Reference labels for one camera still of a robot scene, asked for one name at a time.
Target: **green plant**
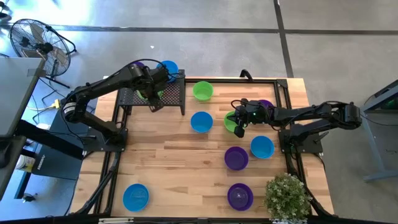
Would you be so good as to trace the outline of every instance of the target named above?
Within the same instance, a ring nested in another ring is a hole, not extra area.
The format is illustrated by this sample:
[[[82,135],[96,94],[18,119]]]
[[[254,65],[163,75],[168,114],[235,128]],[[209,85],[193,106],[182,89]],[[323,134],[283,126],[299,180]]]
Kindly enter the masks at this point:
[[[290,174],[279,174],[266,185],[264,205],[272,219],[283,222],[299,222],[309,214],[312,199],[303,188],[304,184]]]

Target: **wooden tabletop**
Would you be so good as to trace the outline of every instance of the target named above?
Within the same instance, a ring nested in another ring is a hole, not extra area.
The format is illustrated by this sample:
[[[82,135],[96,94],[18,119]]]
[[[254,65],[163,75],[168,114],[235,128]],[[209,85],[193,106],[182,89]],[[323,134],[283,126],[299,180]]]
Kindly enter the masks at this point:
[[[303,79],[288,78],[287,81],[292,107],[308,106]],[[165,107],[156,113],[151,113],[146,106],[133,107],[127,119],[129,134],[119,166],[112,216],[269,218],[262,204],[265,185],[276,174],[286,172],[277,132],[268,125],[249,125],[240,139],[228,132],[223,119],[233,110],[231,101],[243,97],[265,99],[276,105],[274,87],[214,83],[213,97],[201,103],[193,97],[192,86],[187,83],[185,116],[179,107]],[[99,98],[95,114],[111,120],[115,99],[116,92]],[[213,117],[209,133],[198,134],[191,128],[190,118],[197,111],[206,111]],[[250,142],[258,135],[273,141],[275,153],[270,159],[257,159],[251,154]],[[249,164],[244,170],[227,169],[224,153],[231,146],[240,146],[248,152]],[[103,157],[103,152],[94,152],[83,161],[72,212],[81,208],[97,187]],[[311,154],[302,154],[302,159],[310,190],[323,207],[333,213],[322,163]],[[135,183],[149,189],[149,203],[141,212],[128,211],[122,201],[124,191]],[[249,210],[238,212],[229,206],[226,194],[235,183],[244,183],[253,191],[254,203]],[[107,191],[104,191],[102,208]]]

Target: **green bowl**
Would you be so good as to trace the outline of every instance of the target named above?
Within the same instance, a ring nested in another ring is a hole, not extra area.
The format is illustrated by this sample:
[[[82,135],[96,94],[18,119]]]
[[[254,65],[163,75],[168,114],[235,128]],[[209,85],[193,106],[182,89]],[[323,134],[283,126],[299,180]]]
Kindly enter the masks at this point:
[[[193,86],[193,95],[199,101],[207,101],[213,96],[213,86],[208,82],[198,82]]]
[[[231,132],[234,132],[235,127],[237,126],[237,124],[235,122],[229,120],[227,117],[231,116],[234,113],[235,113],[235,111],[230,111],[224,117],[224,125],[225,125],[226,129],[228,131],[231,131]]]
[[[137,90],[136,92],[137,92],[137,96],[138,96],[140,99],[142,99],[142,100],[147,100],[147,98],[144,98],[138,90]],[[162,91],[158,91],[158,92],[157,92],[157,95],[159,96],[159,98],[161,98],[162,95],[163,95],[163,90],[162,90]]]

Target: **fan guard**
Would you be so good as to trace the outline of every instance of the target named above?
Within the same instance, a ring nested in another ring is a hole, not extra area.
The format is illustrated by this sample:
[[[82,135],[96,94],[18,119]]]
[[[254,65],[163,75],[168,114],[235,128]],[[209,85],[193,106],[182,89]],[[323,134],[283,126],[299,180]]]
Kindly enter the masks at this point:
[[[49,25],[33,19],[21,19],[12,25],[9,37],[18,56],[45,59],[46,75],[56,77],[68,70],[71,52],[64,41],[67,39]]]

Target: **white container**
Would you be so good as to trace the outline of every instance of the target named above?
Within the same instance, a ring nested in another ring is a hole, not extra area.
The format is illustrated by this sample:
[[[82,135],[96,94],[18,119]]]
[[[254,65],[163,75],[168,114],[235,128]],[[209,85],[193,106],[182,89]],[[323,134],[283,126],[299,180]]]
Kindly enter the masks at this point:
[[[23,170],[26,172],[32,172],[33,165],[35,164],[35,159],[29,156],[20,155],[18,158],[17,165],[15,169]]]

